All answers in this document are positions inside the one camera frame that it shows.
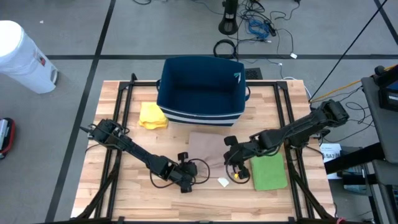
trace wooden tabletop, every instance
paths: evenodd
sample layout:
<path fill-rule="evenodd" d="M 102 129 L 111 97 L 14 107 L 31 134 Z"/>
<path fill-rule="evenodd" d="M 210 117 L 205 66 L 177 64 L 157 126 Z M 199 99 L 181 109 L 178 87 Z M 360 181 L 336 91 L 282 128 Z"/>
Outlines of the wooden tabletop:
<path fill-rule="evenodd" d="M 292 102 L 294 118 L 308 115 L 307 97 L 301 80 L 287 81 Z M 112 119 L 119 81 L 105 81 L 94 123 L 101 119 Z M 287 111 L 280 91 L 286 123 Z M 132 140 L 147 151 L 164 155 L 177 161 L 177 154 L 188 149 L 190 132 L 216 133 L 225 136 L 235 135 L 238 141 L 248 141 L 249 136 L 264 129 L 279 128 L 279 117 L 275 103 L 273 87 L 252 86 L 251 97 L 246 102 L 246 109 L 238 122 L 231 128 L 200 126 L 169 123 L 167 129 L 146 130 L 137 122 L 141 102 L 156 101 L 157 90 L 153 86 L 135 86 L 132 91 L 132 102 L 127 127 Z M 122 100 L 119 123 L 123 114 L 125 100 Z M 310 146 L 319 149 L 315 140 Z M 103 170 L 106 149 L 102 146 L 93 147 L 86 153 L 80 183 L 76 193 L 75 204 L 71 217 L 77 216 L 90 203 L 97 193 Z M 303 150 L 303 161 L 307 173 L 310 190 L 330 214 L 334 214 L 333 199 L 323 166 L 322 156 L 311 150 Z M 156 184 L 166 184 L 155 179 Z M 108 194 L 105 196 L 102 216 L 106 213 Z M 299 190 L 301 208 L 306 216 L 307 211 L 303 194 Z M 124 152 L 121 160 L 116 201 L 113 219 L 119 216 L 126 220 L 142 221 L 287 221 L 294 217 L 294 205 L 290 183 L 284 189 L 255 191 L 252 180 L 239 185 L 230 182 L 223 188 L 216 178 L 207 183 L 194 185 L 193 192 L 181 194 L 179 186 L 172 185 L 166 189 L 155 188 L 149 180 L 149 170 L 135 157 Z"/>

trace blue fabric basket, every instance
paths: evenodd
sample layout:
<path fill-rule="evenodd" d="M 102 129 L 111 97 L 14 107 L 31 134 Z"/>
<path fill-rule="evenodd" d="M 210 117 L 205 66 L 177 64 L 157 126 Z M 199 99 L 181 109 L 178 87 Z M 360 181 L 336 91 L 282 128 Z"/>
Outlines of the blue fabric basket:
<path fill-rule="evenodd" d="M 166 117 L 187 124 L 232 126 L 250 97 L 244 65 L 215 57 L 167 59 L 157 89 Z"/>

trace yellow cable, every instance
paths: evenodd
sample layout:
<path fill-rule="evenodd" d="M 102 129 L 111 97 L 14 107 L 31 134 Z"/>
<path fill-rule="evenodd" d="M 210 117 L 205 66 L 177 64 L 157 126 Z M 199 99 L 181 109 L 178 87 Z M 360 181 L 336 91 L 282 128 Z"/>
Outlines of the yellow cable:
<path fill-rule="evenodd" d="M 387 68 L 384 69 L 384 71 L 388 71 L 388 70 L 394 68 L 395 66 L 397 66 L 397 65 L 393 65 L 393 66 L 387 67 Z M 321 99 L 321 98 L 324 98 L 324 97 L 326 97 L 326 96 L 328 96 L 328 95 L 330 95 L 330 94 L 332 94 L 332 93 L 335 93 L 335 92 L 340 91 L 340 90 L 344 90 L 345 88 L 348 88 L 348 87 L 350 87 L 350 86 L 352 86 L 352 85 L 355 85 L 355 84 L 359 83 L 360 81 L 361 81 L 361 80 L 357 80 L 357 81 L 352 82 L 352 83 L 350 83 L 350 84 L 348 84 L 348 85 L 345 85 L 345 86 L 343 86 L 343 87 L 340 87 L 340 88 L 337 88 L 337 89 L 335 89 L 335 90 L 332 90 L 332 91 L 328 92 L 327 94 L 324 94 L 324 95 L 319 96 L 318 98 L 316 98 L 316 99 L 314 99 L 314 100 L 311 100 L 310 102 L 313 103 L 314 101 L 317 101 L 317 100 L 319 100 L 319 99 Z"/>

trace floor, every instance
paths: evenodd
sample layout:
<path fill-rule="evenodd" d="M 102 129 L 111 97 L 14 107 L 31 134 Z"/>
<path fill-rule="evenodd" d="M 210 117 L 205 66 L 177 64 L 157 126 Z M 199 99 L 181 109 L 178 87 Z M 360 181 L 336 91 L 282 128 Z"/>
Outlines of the floor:
<path fill-rule="evenodd" d="M 200 2 L 215 12 L 223 11 L 222 0 Z M 293 0 L 261 2 L 266 14 L 290 12 L 297 5 Z M 304 80 L 314 93 L 377 4 L 379 0 L 303 0 L 291 20 L 274 22 L 292 33 L 298 58 L 279 59 L 277 37 L 271 37 L 268 44 L 239 45 L 246 59 L 242 63 L 246 68 L 260 67 L 264 79 L 280 79 L 280 67 L 262 58 L 282 63 L 284 77 Z M 316 96 L 369 76 L 378 65 L 397 63 L 397 9 L 398 1 L 386 3 Z M 62 72 L 56 89 L 43 95 L 0 75 L 0 116 L 11 117 L 18 128 L 12 152 L 0 162 L 0 223 L 39 223 L 46 217 L 67 220 L 87 145 L 78 127 L 93 120 L 102 81 L 127 80 L 132 72 L 141 80 L 155 80 L 168 57 L 211 55 L 214 44 L 226 38 L 218 32 L 220 18 L 204 4 L 182 0 L 154 0 L 146 6 L 130 0 L 0 1 L 0 20 L 18 22 Z M 279 54 L 287 57 L 292 51 L 290 36 L 282 30 L 279 34 Z M 251 35 L 241 29 L 239 38 Z M 220 53 L 228 54 L 230 48 L 220 46 Z M 348 101 L 366 107 L 361 91 Z M 363 116 L 362 111 L 348 112 L 353 119 Z M 327 138 L 337 141 L 366 126 L 350 121 Z M 370 127 L 339 143 L 367 146 L 376 141 Z M 344 191 L 341 182 L 331 182 L 331 189 L 339 216 L 371 217 L 360 215 L 370 209 L 365 206 L 366 197 Z"/>

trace black metal frame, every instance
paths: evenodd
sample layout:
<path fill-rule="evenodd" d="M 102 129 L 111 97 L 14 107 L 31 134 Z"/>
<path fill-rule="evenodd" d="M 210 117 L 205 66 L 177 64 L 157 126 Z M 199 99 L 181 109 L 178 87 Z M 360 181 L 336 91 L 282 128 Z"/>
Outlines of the black metal frame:
<path fill-rule="evenodd" d="M 119 116 L 119 110 L 120 110 L 120 104 L 121 104 L 121 98 L 123 95 L 123 91 L 125 89 L 128 90 L 127 92 L 127 98 L 126 98 L 126 104 L 125 104 L 125 109 L 124 109 L 124 114 L 123 114 L 123 120 L 122 120 L 122 127 L 126 127 L 127 125 L 127 119 L 128 119 L 128 114 L 129 114 L 129 107 L 130 107 L 130 102 L 131 102 L 131 95 L 132 95 L 132 88 L 134 86 L 155 86 L 155 81 L 153 82 L 135 82 L 137 80 L 135 74 L 132 74 L 131 81 L 129 82 L 121 82 L 119 84 L 118 88 L 118 96 L 116 98 L 116 105 L 114 109 L 114 114 L 113 114 L 113 120 L 117 121 L 118 116 Z M 287 114 L 289 117 L 289 122 L 294 121 L 294 116 L 293 116 L 293 109 L 292 105 L 290 102 L 290 96 L 289 96 L 289 91 L 288 91 L 288 86 L 286 81 L 277 81 L 277 82 L 272 82 L 272 81 L 258 81 L 258 82 L 247 82 L 248 86 L 271 86 L 274 88 L 274 94 L 275 94 L 275 102 L 277 105 L 277 110 L 279 114 L 279 123 L 280 126 L 285 126 L 285 119 L 284 119 L 284 113 L 282 109 L 282 102 L 279 94 L 279 89 L 281 89 L 284 93 L 284 99 L 286 103 L 286 108 L 287 108 Z M 304 164 L 302 160 L 301 153 L 298 149 L 295 149 L 295 153 L 297 156 L 297 162 L 298 162 L 298 171 L 299 173 L 295 170 L 295 166 L 293 164 L 292 160 L 292 155 L 291 155 L 291 150 L 292 148 L 289 146 L 287 142 L 284 142 L 284 147 L 285 147 L 285 156 L 287 159 L 287 168 L 289 172 L 289 179 L 290 179 L 290 187 L 292 189 L 292 196 L 293 196 L 293 202 L 294 202 L 294 209 L 296 213 L 296 218 L 295 220 L 294 217 L 288 217 L 288 220 L 285 222 L 205 222 L 205 223 L 220 223 L 220 224 L 227 224 L 227 223 L 234 223 L 234 224 L 243 224 L 243 223 L 275 223 L 275 224 L 293 224 L 293 223 L 303 223 L 303 224 L 316 224 L 316 223 L 325 223 L 325 224 L 332 224 L 336 223 L 336 220 L 333 219 L 332 216 L 327 214 L 326 211 L 324 211 L 323 207 L 317 202 L 316 198 L 313 196 L 311 191 L 308 189 L 308 182 L 305 174 L 305 169 L 304 169 Z M 102 209 L 102 203 L 103 199 L 101 198 L 98 200 L 98 204 L 96 206 L 96 211 L 95 211 L 95 217 L 94 219 L 87 219 L 87 218 L 82 218 L 82 219 L 75 219 L 75 220 L 70 220 L 70 221 L 65 221 L 65 222 L 57 222 L 57 223 L 64 223 L 64 224 L 70 224 L 70 223 L 117 223 L 117 224 L 127 224 L 127 223 L 132 223 L 132 224 L 138 224 L 138 223 L 145 223 L 145 224 L 153 224 L 153 223 L 166 223 L 166 224 L 197 224 L 197 223 L 202 223 L 202 222 L 142 222 L 142 221 L 124 221 L 124 217 L 119 217 L 118 221 L 111 221 L 112 216 L 113 216 L 113 206 L 114 206 L 114 201 L 116 199 L 116 189 L 117 189 L 117 184 L 118 184 L 118 175 L 119 175 L 119 170 L 120 170 L 120 162 L 121 162 L 121 156 L 122 153 L 121 151 L 118 151 L 116 154 L 115 158 L 115 164 L 113 167 L 112 176 L 108 176 L 109 172 L 109 165 L 111 162 L 111 156 L 112 156 L 112 151 L 107 150 L 106 155 L 105 155 L 105 160 L 104 160 L 104 168 L 103 168 L 103 173 L 102 173 L 102 178 L 101 178 L 101 184 L 104 184 L 108 181 L 109 183 L 109 178 L 112 178 L 112 186 L 111 186 L 111 193 L 109 196 L 109 202 L 108 202 L 108 208 L 106 212 L 106 217 L 105 218 L 100 218 L 101 216 L 101 209 Z M 308 211 L 308 218 L 304 218 L 301 207 L 300 207 L 300 198 L 299 198 L 299 192 L 297 190 L 297 185 L 302 189 L 304 195 L 305 195 L 305 204 L 307 207 Z M 319 213 L 322 219 L 315 219 L 314 213 L 313 213 L 313 208 Z"/>

